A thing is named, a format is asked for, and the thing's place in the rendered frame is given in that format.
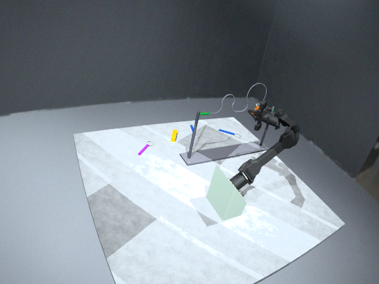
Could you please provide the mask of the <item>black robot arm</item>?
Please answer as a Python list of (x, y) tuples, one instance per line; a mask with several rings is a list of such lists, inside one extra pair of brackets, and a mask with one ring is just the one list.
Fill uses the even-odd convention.
[[(284, 149), (290, 149), (298, 143), (300, 133), (298, 124), (288, 118), (284, 110), (277, 109), (274, 116), (270, 119), (269, 124), (274, 126), (277, 130), (280, 129), (280, 123), (285, 127), (287, 126), (287, 128), (280, 136), (279, 141), (257, 159), (249, 159), (247, 162), (244, 162), (238, 169), (239, 173), (234, 175), (231, 179), (228, 178), (238, 191), (246, 184), (250, 185), (253, 183), (256, 175), (261, 171), (262, 166), (280, 154)], [(248, 179), (245, 178), (245, 176)]]

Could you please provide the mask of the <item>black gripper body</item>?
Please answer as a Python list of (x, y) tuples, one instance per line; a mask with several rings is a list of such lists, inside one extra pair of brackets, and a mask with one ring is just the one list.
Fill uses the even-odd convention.
[(272, 118), (272, 114), (268, 114), (266, 112), (264, 112), (264, 108), (266, 108), (266, 101), (261, 101), (260, 103), (260, 106), (259, 106), (259, 110), (258, 110), (258, 117), (256, 119), (256, 121), (258, 122), (256, 125), (255, 125), (255, 131), (259, 131), (260, 128), (261, 128), (261, 125), (262, 125), (262, 121), (265, 122), (266, 124), (269, 124), (270, 123), (270, 119)]

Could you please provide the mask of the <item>yellow rectangular block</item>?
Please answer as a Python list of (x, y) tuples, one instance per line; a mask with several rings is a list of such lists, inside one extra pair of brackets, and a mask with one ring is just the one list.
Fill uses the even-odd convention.
[(172, 132), (172, 137), (171, 137), (171, 141), (175, 142), (176, 134), (177, 134), (177, 130), (173, 130), (173, 132)]

